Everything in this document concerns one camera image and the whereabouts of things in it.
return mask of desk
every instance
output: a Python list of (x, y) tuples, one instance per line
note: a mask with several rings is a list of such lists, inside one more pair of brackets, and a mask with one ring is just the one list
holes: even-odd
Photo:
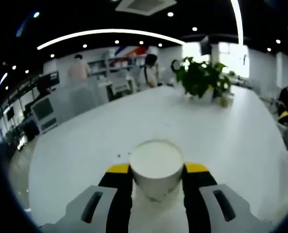
[[(198, 106), (162, 86), (100, 106), (40, 136), (29, 176), (33, 220), (58, 221), (66, 205), (97, 185), (111, 165), (128, 162), (129, 152), (153, 138), (175, 143), (185, 161), (207, 166), (218, 183), (250, 203), (255, 216), (271, 213), (288, 194), (286, 148), (257, 95), (237, 86), (232, 92), (233, 104), (224, 109)], [(182, 220), (171, 220), (177, 213)], [(167, 228), (175, 232), (186, 222), (184, 207), (162, 218), (164, 227), (176, 224)], [(181, 227), (188, 231), (186, 224)]]

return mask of potted plant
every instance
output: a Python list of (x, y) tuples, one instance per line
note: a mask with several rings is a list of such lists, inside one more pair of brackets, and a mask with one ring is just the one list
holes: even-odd
[(222, 63), (197, 63), (193, 57), (186, 57), (176, 70), (176, 79), (181, 82), (186, 94), (197, 100), (204, 99), (201, 103), (210, 103), (213, 97), (224, 100), (225, 93), (230, 92), (229, 78), (235, 75), (232, 71), (228, 75), (223, 74), (224, 67)]

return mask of white shirt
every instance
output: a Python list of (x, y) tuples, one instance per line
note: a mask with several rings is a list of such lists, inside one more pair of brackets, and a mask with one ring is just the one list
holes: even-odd
[[(140, 85), (141, 89), (147, 89), (149, 86), (147, 85), (146, 78), (145, 78), (145, 67), (143, 67), (140, 70), (139, 77), (138, 77), (138, 83)], [(146, 74), (147, 74), (147, 81), (152, 83), (154, 86), (157, 86), (158, 81), (157, 81), (157, 74), (156, 74), (156, 69), (155, 67), (146, 67)]]
[(69, 76), (74, 83), (85, 80), (90, 73), (89, 65), (80, 58), (76, 58), (69, 68)]

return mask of white cup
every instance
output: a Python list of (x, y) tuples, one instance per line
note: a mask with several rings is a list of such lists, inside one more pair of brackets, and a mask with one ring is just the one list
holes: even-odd
[(131, 154), (134, 180), (153, 202), (163, 202), (177, 187), (183, 169), (181, 150), (166, 140), (150, 140)]

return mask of green leaves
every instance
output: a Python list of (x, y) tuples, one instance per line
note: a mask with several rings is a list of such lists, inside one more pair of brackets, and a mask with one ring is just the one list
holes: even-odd
[(186, 57), (176, 72), (176, 80), (182, 82), (186, 93), (199, 98), (204, 95), (209, 86), (222, 94), (230, 91), (231, 82), (228, 76), (235, 76), (233, 71), (230, 71), (228, 76), (222, 74), (224, 67), (226, 66), (222, 63), (214, 65), (208, 62), (197, 63), (193, 61), (193, 57)]

